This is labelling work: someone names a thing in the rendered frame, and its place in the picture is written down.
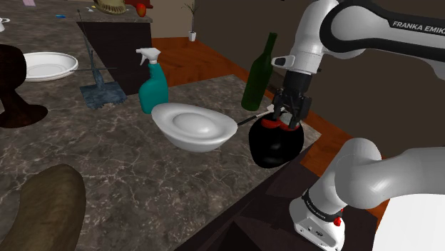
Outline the grey-blue mop-shaped tool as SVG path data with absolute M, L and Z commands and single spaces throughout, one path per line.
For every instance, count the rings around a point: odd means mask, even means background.
M 118 84 L 117 81 L 105 82 L 101 71 L 107 71 L 111 69 L 116 69 L 116 67 L 110 68 L 97 68 L 94 58 L 93 50 L 90 48 L 90 43 L 88 42 L 86 36 L 86 28 L 83 25 L 83 19 L 81 17 L 81 12 L 77 9 L 79 19 L 81 21 L 83 40 L 86 45 L 88 56 L 90 58 L 91 67 L 86 69 L 76 69 L 76 71 L 90 71 L 93 74 L 95 83 L 89 86 L 81 86 L 80 91 L 86 102 L 88 108 L 93 110 L 102 108 L 107 103 L 119 104 L 127 100 L 127 96 Z

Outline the white oval bowl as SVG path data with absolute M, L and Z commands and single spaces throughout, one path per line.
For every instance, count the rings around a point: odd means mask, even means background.
M 237 123 L 223 113 L 183 103 L 158 104 L 151 115 L 173 145 L 195 153 L 220 147 L 238 128 Z

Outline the black-handled white-tipped utensil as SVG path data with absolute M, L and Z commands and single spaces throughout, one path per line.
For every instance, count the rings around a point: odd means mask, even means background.
M 244 124 L 246 124 L 246 123 L 248 123 L 250 121 L 255 120 L 256 118 L 259 118 L 259 117 L 262 117 L 262 116 L 267 115 L 269 113 L 272 113 L 274 111 L 274 109 L 275 109 L 274 105 L 271 104 L 271 105 L 269 105 L 267 107 L 267 110 L 264 113 L 260 113 L 260 114 L 257 114 L 255 116 L 251 116 L 249 118 L 246 118 L 245 120 L 238 122 L 237 125 L 238 126 L 242 126 L 242 125 L 244 125 Z

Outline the black round vase red rim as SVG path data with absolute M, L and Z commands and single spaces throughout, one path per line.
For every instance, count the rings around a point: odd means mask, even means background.
M 254 162 L 261 168 L 276 168 L 295 159 L 305 141 L 302 126 L 291 131 L 266 128 L 261 124 L 262 119 L 271 121 L 272 114 L 258 118 L 250 128 L 249 146 Z

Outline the potted plant in white pot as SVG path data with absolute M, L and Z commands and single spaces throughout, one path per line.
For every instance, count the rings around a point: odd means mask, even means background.
M 189 41 L 194 42 L 196 40 L 196 32 L 195 32 L 195 13 L 199 9 L 199 6 L 196 4 L 196 0 L 191 0 L 190 3 L 184 3 L 182 9 L 187 9 L 191 12 L 191 25 L 190 31 L 188 32 Z

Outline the dark kitchen cabinet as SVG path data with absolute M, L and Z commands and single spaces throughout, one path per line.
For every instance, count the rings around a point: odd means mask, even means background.
M 152 46 L 147 22 L 78 22 L 104 66 L 126 95 L 137 94 L 150 77 L 147 65 L 135 51 Z

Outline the white round plate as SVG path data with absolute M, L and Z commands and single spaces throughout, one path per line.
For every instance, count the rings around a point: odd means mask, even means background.
M 78 69 L 78 60 L 59 52 L 25 53 L 26 82 L 55 81 L 71 75 Z

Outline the teal spray bottle white trigger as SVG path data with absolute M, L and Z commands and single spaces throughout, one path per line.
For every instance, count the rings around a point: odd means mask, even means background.
M 151 114 L 156 105 L 168 102 L 168 83 L 158 63 L 161 51 L 157 48 L 138 48 L 135 52 L 141 55 L 141 66 L 148 60 L 149 79 L 140 86 L 138 97 L 142 111 Z

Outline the dark brown goblet-shaped vase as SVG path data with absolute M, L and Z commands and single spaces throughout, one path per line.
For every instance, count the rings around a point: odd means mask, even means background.
M 22 51 L 0 44 L 0 128 L 20 128 L 37 123 L 48 114 L 44 106 L 28 104 L 17 92 L 26 79 L 26 60 Z

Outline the tan woven basket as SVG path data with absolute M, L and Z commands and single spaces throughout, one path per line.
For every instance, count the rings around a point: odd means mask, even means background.
M 96 8 L 105 14 L 120 15 L 126 12 L 125 0 L 93 0 Z

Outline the brown potato-shaped object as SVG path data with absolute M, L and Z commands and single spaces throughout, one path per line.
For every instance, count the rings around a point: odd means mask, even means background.
M 75 251 L 85 213 L 81 174 L 67 164 L 47 168 L 21 187 L 19 210 L 0 251 Z

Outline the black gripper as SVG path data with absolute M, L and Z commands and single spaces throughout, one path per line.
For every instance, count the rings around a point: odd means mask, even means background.
M 285 111 L 285 100 L 290 101 L 291 120 L 288 128 L 295 129 L 297 124 L 309 113 L 312 99 L 305 96 L 309 89 L 312 76 L 310 74 L 287 71 L 283 81 L 283 92 L 276 92 L 272 99 L 272 119 L 276 121 Z

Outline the dark green glass bottle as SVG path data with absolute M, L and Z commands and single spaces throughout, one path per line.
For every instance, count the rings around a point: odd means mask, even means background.
M 269 33 L 263 52 L 252 63 L 241 100 L 241 106 L 247 111 L 256 111 L 260 107 L 262 97 L 272 75 L 272 50 L 276 39 L 276 33 Z

